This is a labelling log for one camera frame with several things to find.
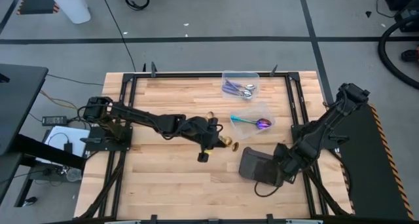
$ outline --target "spoon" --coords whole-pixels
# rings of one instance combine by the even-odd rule
[[[265,129],[272,126],[272,123],[268,119],[259,119],[257,121],[250,121],[250,120],[241,119],[240,117],[236,117],[236,116],[230,116],[230,119],[236,122],[247,122],[247,123],[254,124],[256,125],[258,129]]]
[[[236,88],[230,87],[230,85],[223,85],[222,90],[235,96],[241,96],[243,99],[250,100],[252,98],[250,90],[237,90]]]
[[[242,87],[242,88],[244,88],[244,89],[246,89],[246,90],[248,90],[248,91],[253,91],[253,90],[255,90],[256,89],[256,86],[255,85],[253,85],[253,84],[247,84],[247,85],[242,85],[242,84],[239,84],[239,83],[234,83],[234,82],[231,82],[231,81],[229,81],[228,79],[225,79],[225,82],[226,82],[226,84],[230,84],[230,85],[232,85],[234,88],[239,88],[239,87]]]

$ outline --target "gold object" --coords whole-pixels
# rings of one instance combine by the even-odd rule
[[[231,147],[231,150],[233,150],[233,152],[236,152],[238,150],[238,142],[234,142],[233,146]]]
[[[223,136],[218,136],[218,139],[220,139],[223,143],[225,143],[225,138]]]
[[[224,144],[226,144],[228,147],[230,147],[231,143],[233,143],[233,140],[231,139],[230,136],[226,136],[225,138]]]
[[[208,112],[207,115],[206,115],[206,118],[207,118],[207,120],[210,120],[210,119],[214,118],[214,113],[211,112],[211,111]]]

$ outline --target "concrete floor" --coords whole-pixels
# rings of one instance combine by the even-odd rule
[[[13,0],[0,0],[0,19]],[[143,11],[129,9],[124,0],[107,0],[126,38],[159,37],[309,37],[301,0],[151,0]],[[16,9],[3,31],[0,43],[14,39],[118,39],[120,35],[104,0],[86,0],[91,21],[74,25],[62,10],[58,14],[18,16]],[[375,0],[306,0],[318,37],[379,37],[394,21],[375,12]],[[366,11],[372,15],[367,18]],[[396,31],[393,36],[403,36]],[[413,42],[388,43],[388,54],[402,71],[419,79],[417,64],[404,64],[399,53],[416,48]],[[343,82],[353,82],[371,92],[380,115],[395,163],[410,205],[419,216],[419,147],[416,146],[416,106],[418,92],[393,77],[384,68],[375,42],[320,42],[319,49],[331,91]],[[318,61],[312,44],[306,41],[213,41],[128,43],[137,69],[156,63],[159,71],[315,70]],[[50,73],[79,81],[102,83],[107,72],[132,71],[122,43],[2,45],[0,62],[44,66]],[[43,90],[52,97],[82,106],[91,96],[101,94],[100,86],[86,86],[47,77]],[[39,96],[31,110],[36,117],[75,112]],[[21,133],[41,140],[39,122],[26,119]],[[27,168],[20,168],[23,174]],[[39,198],[36,205],[13,208],[23,178],[17,178],[0,205],[0,223],[44,223],[73,216],[79,186],[34,185],[29,195]]]

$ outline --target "purple spoon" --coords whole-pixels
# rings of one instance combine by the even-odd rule
[[[256,125],[258,129],[265,129],[272,126],[272,123],[268,119],[259,119],[257,121],[249,121],[249,120],[241,119],[240,117],[236,117],[236,116],[230,116],[230,119],[236,122],[247,122],[247,123],[254,124]]]

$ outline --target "wooden table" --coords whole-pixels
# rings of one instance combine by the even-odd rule
[[[299,73],[308,116],[310,120],[316,120],[325,112],[318,77],[315,71]],[[103,96],[118,100],[122,74],[107,74]],[[237,152],[228,148],[215,149],[207,163],[199,163],[196,161],[197,144],[183,138],[166,141],[153,129],[134,124],[132,148],[127,153],[124,167],[118,219],[150,219],[152,214],[157,214],[159,219],[264,219],[266,214],[273,214],[274,218],[309,217],[301,174],[293,185],[285,183],[267,198],[256,196],[253,192],[255,182],[238,174],[245,147],[272,154],[278,142],[291,146],[292,120],[285,80],[261,78],[260,94],[252,103],[222,99],[220,84],[218,78],[140,79],[134,107],[157,115],[182,113],[187,117],[205,117],[208,111],[213,111],[224,126],[221,135],[237,141],[229,113],[266,102],[275,116],[276,125],[264,133],[238,140]],[[293,93],[297,99],[295,85]],[[299,122],[302,122],[298,105],[297,112]],[[100,152],[87,162],[75,216],[86,211],[103,187],[107,158],[108,152]],[[338,160],[323,151],[318,162],[324,186],[343,209],[351,212]],[[317,192],[312,187],[319,213]],[[258,186],[260,194],[271,190],[273,187]],[[107,215],[112,197],[111,191]]]

